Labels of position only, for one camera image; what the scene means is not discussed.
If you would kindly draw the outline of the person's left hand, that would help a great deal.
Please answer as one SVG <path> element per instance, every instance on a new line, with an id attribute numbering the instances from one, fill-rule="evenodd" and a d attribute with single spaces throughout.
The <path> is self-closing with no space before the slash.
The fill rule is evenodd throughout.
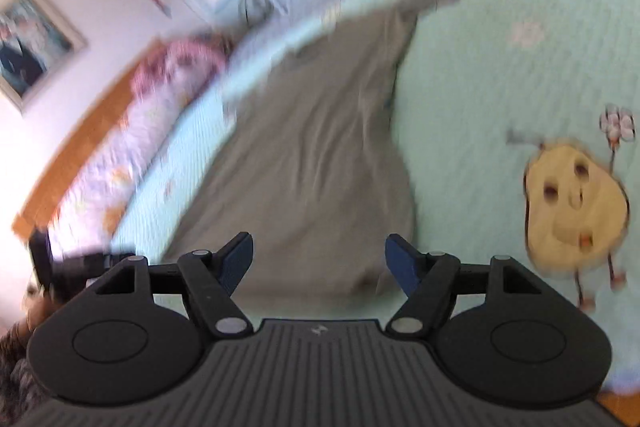
<path id="1" fill-rule="evenodd" d="M 54 312 L 64 306 L 50 291 L 29 284 L 23 298 L 26 313 L 26 327 L 32 333 L 41 323 L 47 320 Z"/>

